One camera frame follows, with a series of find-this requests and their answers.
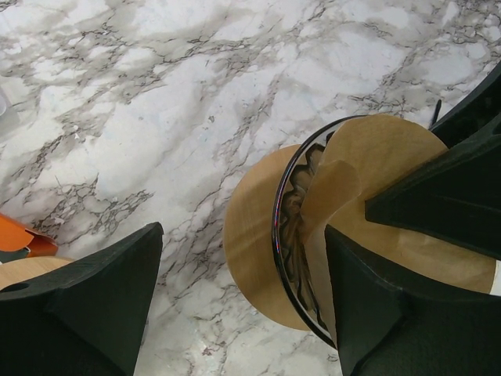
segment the orange object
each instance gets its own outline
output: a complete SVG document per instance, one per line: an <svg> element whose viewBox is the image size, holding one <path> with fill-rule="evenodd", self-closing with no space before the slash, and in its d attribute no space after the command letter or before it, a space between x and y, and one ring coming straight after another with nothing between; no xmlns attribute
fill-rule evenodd
<svg viewBox="0 0 501 376"><path fill-rule="evenodd" d="M28 248L27 257L54 256L57 245L51 237L0 214L0 251L14 252Z"/></svg>

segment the white marble surface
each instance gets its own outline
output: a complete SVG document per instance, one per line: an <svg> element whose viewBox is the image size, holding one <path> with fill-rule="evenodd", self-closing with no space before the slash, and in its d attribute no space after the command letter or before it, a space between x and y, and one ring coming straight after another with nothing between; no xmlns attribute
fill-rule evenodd
<svg viewBox="0 0 501 376"><path fill-rule="evenodd" d="M256 313L221 246L244 172L329 121L423 125L500 58L499 1L0 0L0 210L80 258L165 229L136 374L341 375Z"/></svg>

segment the brown paper filter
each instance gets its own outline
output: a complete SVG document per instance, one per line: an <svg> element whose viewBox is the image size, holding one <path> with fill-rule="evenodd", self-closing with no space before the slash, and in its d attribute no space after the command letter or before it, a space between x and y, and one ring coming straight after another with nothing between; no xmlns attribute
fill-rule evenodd
<svg viewBox="0 0 501 376"><path fill-rule="evenodd" d="M315 296L334 341L333 310L327 308L333 307L323 239L327 223L364 248L416 273L489 293L496 271L493 258L422 233L365 220L367 199L445 151L446 146L433 133L388 115L348 121L327 144L301 216Z"/></svg>

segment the glass bowl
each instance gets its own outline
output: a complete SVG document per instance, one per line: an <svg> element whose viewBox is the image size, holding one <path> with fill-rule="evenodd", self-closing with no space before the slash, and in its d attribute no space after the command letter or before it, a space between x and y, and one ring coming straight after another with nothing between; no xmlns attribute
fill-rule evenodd
<svg viewBox="0 0 501 376"><path fill-rule="evenodd" d="M278 186L273 206L272 249L283 287L301 319L324 342L334 346L315 299L305 247L299 237L301 204L319 165L325 146L344 117L310 136L290 159Z"/></svg>

